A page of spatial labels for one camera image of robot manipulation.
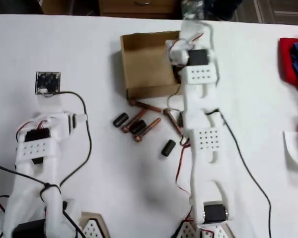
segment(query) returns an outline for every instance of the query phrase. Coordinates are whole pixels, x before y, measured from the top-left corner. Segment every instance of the drawer handle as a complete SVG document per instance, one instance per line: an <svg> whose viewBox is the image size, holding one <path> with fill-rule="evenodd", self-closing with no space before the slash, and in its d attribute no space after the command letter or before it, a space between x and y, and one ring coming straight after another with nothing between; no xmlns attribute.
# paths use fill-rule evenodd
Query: drawer handle
<svg viewBox="0 0 298 238"><path fill-rule="evenodd" d="M139 1L135 1L136 5L140 5L140 6L146 6L151 4L151 1L147 1L147 2L139 2Z"/></svg>

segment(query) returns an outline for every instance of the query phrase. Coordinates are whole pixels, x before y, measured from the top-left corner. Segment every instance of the red fabric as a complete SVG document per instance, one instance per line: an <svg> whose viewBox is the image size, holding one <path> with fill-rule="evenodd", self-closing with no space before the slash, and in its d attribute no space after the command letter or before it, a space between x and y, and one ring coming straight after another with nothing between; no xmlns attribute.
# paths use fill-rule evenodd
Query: red fabric
<svg viewBox="0 0 298 238"><path fill-rule="evenodd" d="M280 38L279 51L285 81L298 87L298 77L293 69L292 57L290 54L290 50L296 42L298 42L297 38Z"/></svg>

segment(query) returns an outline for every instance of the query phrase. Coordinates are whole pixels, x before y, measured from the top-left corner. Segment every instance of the copper standoff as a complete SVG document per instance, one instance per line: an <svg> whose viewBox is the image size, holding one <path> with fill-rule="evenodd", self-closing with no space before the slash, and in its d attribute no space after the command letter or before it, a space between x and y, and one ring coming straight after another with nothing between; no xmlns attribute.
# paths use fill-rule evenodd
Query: copper standoff
<svg viewBox="0 0 298 238"><path fill-rule="evenodd" d="M171 114L171 110L166 108L163 110L163 114L167 116L171 124L173 125L174 129L177 131L179 135L182 135L181 128L179 127L177 121L174 119L174 117Z"/></svg>
<svg viewBox="0 0 298 238"><path fill-rule="evenodd" d="M161 108L157 108L157 107L151 106L149 104L141 103L141 102L138 102L138 101L135 101L135 100L130 100L129 105L132 106L132 107L136 106L136 107L140 107L140 108L145 108L145 109L148 109L150 111L157 112L157 113L162 113L162 111L163 111Z"/></svg>
<svg viewBox="0 0 298 238"><path fill-rule="evenodd" d="M126 125L123 125L121 130L124 133L128 133L131 125L134 124L135 122L139 121L139 119L142 118L146 114L146 112L147 112L147 109L142 109L134 118L132 118L129 122L127 122Z"/></svg>
<svg viewBox="0 0 298 238"><path fill-rule="evenodd" d="M149 132L151 131L152 128L154 128L159 122L161 121L161 118L157 118L153 123L151 123L149 126L147 126L142 133L140 133L139 135L135 135L134 136L134 140L137 142L140 142L143 140L143 137Z"/></svg>

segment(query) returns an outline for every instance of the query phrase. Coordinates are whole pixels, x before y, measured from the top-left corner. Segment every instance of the cardboard box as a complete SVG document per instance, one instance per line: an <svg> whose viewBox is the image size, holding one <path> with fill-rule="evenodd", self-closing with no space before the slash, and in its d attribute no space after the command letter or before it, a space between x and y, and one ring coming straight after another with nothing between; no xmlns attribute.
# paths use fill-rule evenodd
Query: cardboard box
<svg viewBox="0 0 298 238"><path fill-rule="evenodd" d="M127 99L170 96L178 90L165 50L166 40L178 38L178 31L121 36Z"/></svg>

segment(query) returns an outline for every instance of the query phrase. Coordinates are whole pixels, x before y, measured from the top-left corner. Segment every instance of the white tablecloth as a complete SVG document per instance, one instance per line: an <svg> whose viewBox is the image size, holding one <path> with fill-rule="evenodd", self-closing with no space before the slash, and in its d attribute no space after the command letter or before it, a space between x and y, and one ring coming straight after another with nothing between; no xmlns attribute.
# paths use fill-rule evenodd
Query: white tablecloth
<svg viewBox="0 0 298 238"><path fill-rule="evenodd" d="M280 37L298 37L298 26L214 22L219 57L221 109L245 160L272 201L273 237L298 237L298 172L287 161L283 130L298 129L298 91L278 70ZM181 21L79 16L0 15L0 165L13 168L17 127L38 108L37 71L60 71L61 89L76 91L87 104L93 139L88 164L64 185L64 196L83 211L101 213L113 238L170 237L189 210L174 179L180 147L164 159L168 139L178 140L165 118L142 143L121 133L112 120L138 109L125 102L120 36L179 30ZM64 109L81 112L77 98L62 96ZM145 102L166 107L166 98ZM171 99L182 108L182 98ZM150 113L150 122L158 115ZM227 137L238 188L238 238L268 237L268 204L242 166ZM85 127L63 144L62 177L85 160ZM189 188L190 152L179 182ZM9 194L13 175L0 171L0 195ZM3 214L0 212L0 227Z"/></svg>

